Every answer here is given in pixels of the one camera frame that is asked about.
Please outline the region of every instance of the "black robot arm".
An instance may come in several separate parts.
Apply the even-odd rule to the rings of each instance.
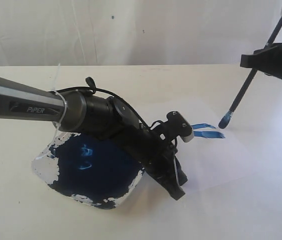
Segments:
[[[58,95],[0,78],[0,118],[60,122],[60,131],[109,139],[140,162],[172,198],[181,198],[185,192],[180,186],[188,179],[176,158],[177,137],[189,142],[194,137],[191,125],[173,111],[166,122],[149,127],[122,98],[96,88],[92,78],[86,82],[89,87],[59,90]],[[112,96],[94,96],[97,91]]]

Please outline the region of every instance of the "white wall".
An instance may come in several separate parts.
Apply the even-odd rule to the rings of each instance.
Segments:
[[[282,0],[0,0],[0,66],[235,63],[264,46],[281,6]]]

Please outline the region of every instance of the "blue paintbrush tip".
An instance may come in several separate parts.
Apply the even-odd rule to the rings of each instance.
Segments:
[[[231,120],[231,118],[232,118],[232,114],[233,114],[233,112],[232,111],[228,111],[227,113],[226,113],[226,115],[224,115],[224,117],[221,119],[221,121],[219,122],[219,128],[221,128],[221,129],[225,129],[227,126],[228,126],[228,124],[229,124],[229,122],[230,122],[230,120]]]

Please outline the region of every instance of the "table surface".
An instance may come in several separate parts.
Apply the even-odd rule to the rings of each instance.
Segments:
[[[0,77],[50,90],[56,70],[0,67]],[[56,87],[92,76],[136,108],[196,96],[221,118],[248,73],[238,65],[62,66]],[[54,135],[51,123],[0,119],[0,239],[281,240],[282,81],[258,73],[227,130],[259,163],[254,174],[192,193],[186,207],[182,199],[155,202],[161,189],[144,177],[122,206],[99,210],[32,173],[31,161]]]

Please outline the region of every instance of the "white table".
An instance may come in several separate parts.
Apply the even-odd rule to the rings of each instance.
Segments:
[[[50,90],[56,70],[0,67],[0,77]],[[221,118],[248,73],[238,65],[62,66],[57,88],[92,76],[135,107],[195,95]],[[282,81],[258,73],[228,131],[260,163],[256,173],[196,192],[186,206],[161,203],[156,192],[164,189],[144,177],[121,207],[99,210],[32,173],[31,161],[54,134],[51,123],[0,119],[0,240],[281,240]]]

